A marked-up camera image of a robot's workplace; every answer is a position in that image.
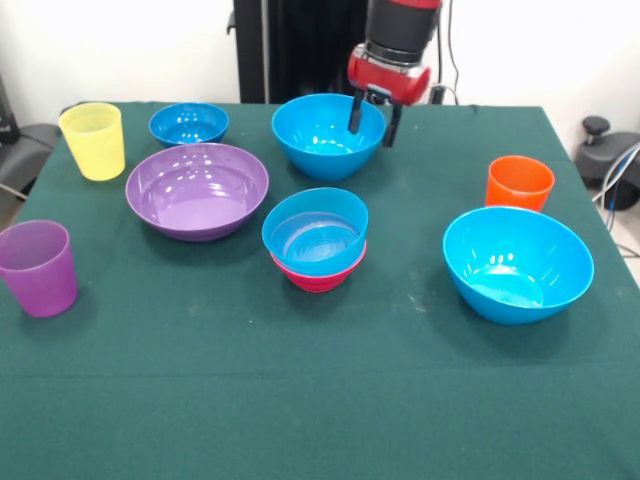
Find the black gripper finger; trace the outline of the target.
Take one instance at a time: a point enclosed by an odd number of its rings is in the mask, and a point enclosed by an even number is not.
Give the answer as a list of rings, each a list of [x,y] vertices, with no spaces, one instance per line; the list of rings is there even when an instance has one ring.
[[[353,103],[351,107],[351,113],[348,123],[348,130],[351,134],[357,134],[359,132],[361,123],[361,105],[365,98],[365,91],[356,90],[353,96]]]
[[[393,103],[391,119],[389,120],[389,123],[386,127],[385,135],[382,141],[382,144],[385,148],[391,148],[394,145],[397,130],[401,121],[401,116],[402,116],[402,105]]]

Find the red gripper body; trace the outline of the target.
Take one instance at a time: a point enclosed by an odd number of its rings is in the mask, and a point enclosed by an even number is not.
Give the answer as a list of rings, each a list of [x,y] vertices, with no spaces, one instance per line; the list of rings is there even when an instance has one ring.
[[[356,90],[373,92],[395,104],[412,106],[424,95],[431,69],[421,62],[416,65],[385,63],[362,43],[350,55],[347,76]]]

